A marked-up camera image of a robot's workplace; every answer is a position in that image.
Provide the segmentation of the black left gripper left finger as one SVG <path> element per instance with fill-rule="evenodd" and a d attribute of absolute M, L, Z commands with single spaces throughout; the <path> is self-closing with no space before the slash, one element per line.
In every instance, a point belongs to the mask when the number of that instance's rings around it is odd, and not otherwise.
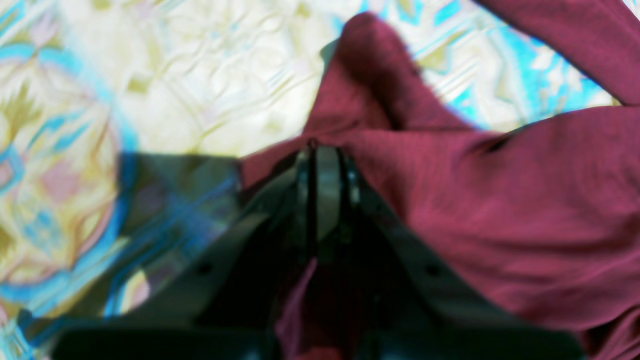
<path fill-rule="evenodd" d="M 224 234 L 130 312 L 67 328 L 55 360 L 279 360 L 272 309 L 316 250 L 316 151 L 297 153 Z"/>

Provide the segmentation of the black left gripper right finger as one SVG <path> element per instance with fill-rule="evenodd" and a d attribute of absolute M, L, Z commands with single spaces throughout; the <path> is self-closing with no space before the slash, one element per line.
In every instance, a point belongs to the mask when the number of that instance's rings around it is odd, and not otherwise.
<path fill-rule="evenodd" d="M 315 149 L 315 255 L 362 287 L 357 360 L 583 360 L 576 338 L 505 312 L 407 228 L 340 149 Z"/>

